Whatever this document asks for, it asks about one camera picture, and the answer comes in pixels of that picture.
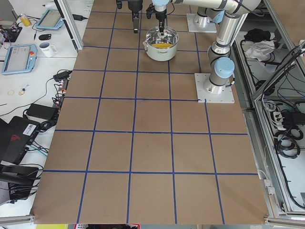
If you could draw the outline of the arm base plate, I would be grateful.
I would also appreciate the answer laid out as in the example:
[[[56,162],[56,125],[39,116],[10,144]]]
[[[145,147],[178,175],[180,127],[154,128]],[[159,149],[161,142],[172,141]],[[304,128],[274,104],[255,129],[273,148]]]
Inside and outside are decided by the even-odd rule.
[[[199,103],[233,104],[234,96],[231,87],[216,86],[210,82],[209,73],[195,73],[197,100]]]
[[[216,33],[215,23],[207,16],[187,13],[188,32]]]

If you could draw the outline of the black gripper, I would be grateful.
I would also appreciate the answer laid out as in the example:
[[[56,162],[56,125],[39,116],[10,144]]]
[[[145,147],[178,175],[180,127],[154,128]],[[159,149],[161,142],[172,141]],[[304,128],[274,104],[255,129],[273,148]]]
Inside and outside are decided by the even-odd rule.
[[[159,33],[164,33],[165,19],[167,14],[167,6],[156,6],[153,3],[149,5],[146,9],[146,17],[150,19],[152,15],[156,16],[156,19],[159,21]]]
[[[122,2],[128,3],[128,9],[132,11],[133,32],[138,33],[139,30],[139,13],[142,10],[143,0],[116,0],[118,9],[122,9]]]

